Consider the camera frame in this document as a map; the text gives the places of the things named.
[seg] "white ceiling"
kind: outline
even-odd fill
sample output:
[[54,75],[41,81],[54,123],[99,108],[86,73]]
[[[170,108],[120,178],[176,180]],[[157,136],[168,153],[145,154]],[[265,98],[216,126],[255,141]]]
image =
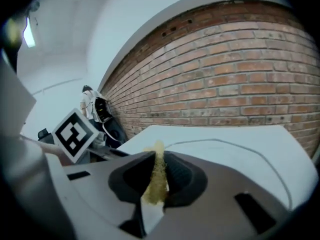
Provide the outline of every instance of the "white ceiling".
[[106,0],[34,0],[40,7],[30,12],[35,47],[23,42],[19,57],[32,59],[52,54],[86,51],[91,32]]

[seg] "white shirt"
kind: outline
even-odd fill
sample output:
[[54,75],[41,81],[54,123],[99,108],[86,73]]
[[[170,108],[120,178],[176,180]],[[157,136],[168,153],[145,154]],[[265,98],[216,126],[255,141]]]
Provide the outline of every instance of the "white shirt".
[[81,94],[81,103],[85,103],[85,110],[86,110],[86,117],[88,119],[94,119],[94,116],[92,115],[92,107],[93,105],[91,104],[91,99],[92,98],[97,98],[100,97],[104,99],[101,93],[95,91],[95,90],[86,90]]

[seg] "black and white square marker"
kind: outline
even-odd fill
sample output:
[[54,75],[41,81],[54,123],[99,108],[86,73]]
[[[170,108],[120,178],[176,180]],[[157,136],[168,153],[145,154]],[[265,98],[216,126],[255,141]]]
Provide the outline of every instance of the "black and white square marker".
[[52,132],[55,143],[74,163],[84,154],[98,134],[98,130],[76,108]]

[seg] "ceiling fixture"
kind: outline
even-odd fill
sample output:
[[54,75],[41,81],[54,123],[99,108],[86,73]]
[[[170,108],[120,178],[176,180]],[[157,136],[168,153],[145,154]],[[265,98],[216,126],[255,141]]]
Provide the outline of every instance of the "ceiling fixture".
[[29,17],[26,18],[26,20],[27,20],[26,28],[25,28],[25,30],[23,32],[23,37],[24,37],[24,40],[26,42],[26,45],[30,48],[30,47],[36,46],[36,42],[35,42],[34,36],[32,35]]

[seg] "white wall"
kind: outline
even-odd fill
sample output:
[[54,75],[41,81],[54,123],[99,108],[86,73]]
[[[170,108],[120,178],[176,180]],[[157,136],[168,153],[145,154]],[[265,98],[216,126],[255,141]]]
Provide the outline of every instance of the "white wall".
[[40,130],[52,132],[73,108],[79,108],[86,74],[83,53],[18,56],[18,78],[36,99],[21,133],[38,139]]
[[[123,57],[170,18],[201,5],[226,0],[107,0],[87,51],[89,82],[101,89]],[[286,4],[285,0],[264,0]]]

